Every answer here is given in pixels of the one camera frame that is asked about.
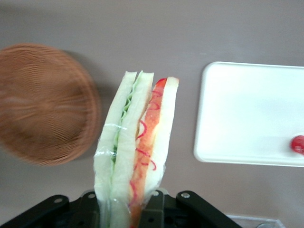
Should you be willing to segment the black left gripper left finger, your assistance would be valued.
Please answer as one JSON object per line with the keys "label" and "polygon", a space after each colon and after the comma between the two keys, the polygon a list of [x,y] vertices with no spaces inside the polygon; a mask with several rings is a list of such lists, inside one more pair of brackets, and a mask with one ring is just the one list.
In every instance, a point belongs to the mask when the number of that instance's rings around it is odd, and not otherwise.
{"label": "black left gripper left finger", "polygon": [[81,197],[70,203],[72,210],[70,228],[100,228],[100,208],[93,190],[84,192]]}

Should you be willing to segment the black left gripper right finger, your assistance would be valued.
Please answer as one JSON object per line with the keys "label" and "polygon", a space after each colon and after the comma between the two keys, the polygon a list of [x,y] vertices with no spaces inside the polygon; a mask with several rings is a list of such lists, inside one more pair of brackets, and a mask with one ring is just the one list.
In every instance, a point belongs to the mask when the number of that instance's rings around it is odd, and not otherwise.
{"label": "black left gripper right finger", "polygon": [[142,228],[176,228],[175,216],[178,211],[176,199],[164,188],[157,188],[142,210]]}

